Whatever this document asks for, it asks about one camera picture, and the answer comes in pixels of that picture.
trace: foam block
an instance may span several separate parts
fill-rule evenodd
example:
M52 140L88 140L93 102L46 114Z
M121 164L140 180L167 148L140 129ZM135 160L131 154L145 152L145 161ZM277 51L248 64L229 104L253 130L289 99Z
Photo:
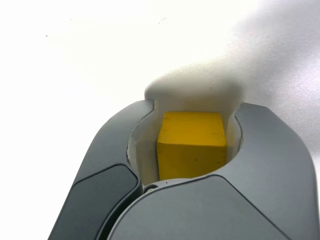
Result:
M226 162L222 117L216 112L167 112L157 140L160 180L195 178Z

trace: white background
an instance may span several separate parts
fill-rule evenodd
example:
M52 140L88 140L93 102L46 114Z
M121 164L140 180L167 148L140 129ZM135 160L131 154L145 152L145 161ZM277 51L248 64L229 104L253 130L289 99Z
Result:
M312 0L2 1L0 239L47 239L99 128L151 80L201 59L232 62L246 101L289 124L318 170L319 10Z

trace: white surface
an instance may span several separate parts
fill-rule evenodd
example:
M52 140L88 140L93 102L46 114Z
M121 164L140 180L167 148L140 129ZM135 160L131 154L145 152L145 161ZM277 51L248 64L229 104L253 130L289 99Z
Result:
M316 0L0 3L0 239L47 239L102 124L197 61L231 68L319 171L319 11Z

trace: yellow block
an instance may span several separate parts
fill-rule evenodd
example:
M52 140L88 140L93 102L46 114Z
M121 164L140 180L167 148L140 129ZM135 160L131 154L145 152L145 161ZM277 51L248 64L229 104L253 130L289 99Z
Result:
M226 137L216 112L167 112L157 140L160 180L195 178L226 162Z

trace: yellow cube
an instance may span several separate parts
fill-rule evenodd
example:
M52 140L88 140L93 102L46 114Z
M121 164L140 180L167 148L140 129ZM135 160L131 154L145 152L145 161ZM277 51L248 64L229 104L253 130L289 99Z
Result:
M195 178L226 162L226 137L216 112L167 112L157 140L160 180Z

